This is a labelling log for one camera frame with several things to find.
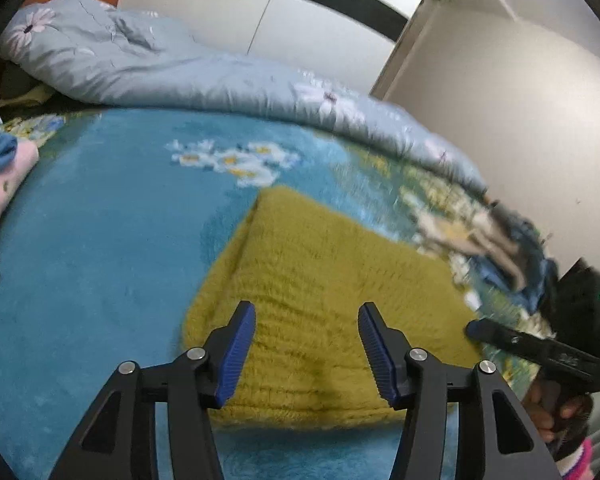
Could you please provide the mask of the person right hand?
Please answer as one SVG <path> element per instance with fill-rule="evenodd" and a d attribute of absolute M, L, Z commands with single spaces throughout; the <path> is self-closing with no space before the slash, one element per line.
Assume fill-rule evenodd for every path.
<path fill-rule="evenodd" d="M 524 409 L 545 443 L 552 443 L 558 439 L 572 426 L 573 419 L 586 422 L 592 408 L 590 396 L 575 396 L 547 410 L 547 398 L 553 389 L 551 382 L 536 378 L 522 400 Z"/>

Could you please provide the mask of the pink sleeve right forearm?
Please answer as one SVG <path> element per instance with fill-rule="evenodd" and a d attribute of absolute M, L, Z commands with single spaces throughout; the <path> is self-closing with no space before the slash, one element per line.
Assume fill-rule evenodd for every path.
<path fill-rule="evenodd" d="M 591 460 L 592 441 L 590 438 L 585 438 L 573 453 L 558 460 L 556 467 L 562 480 L 593 480 Z"/>

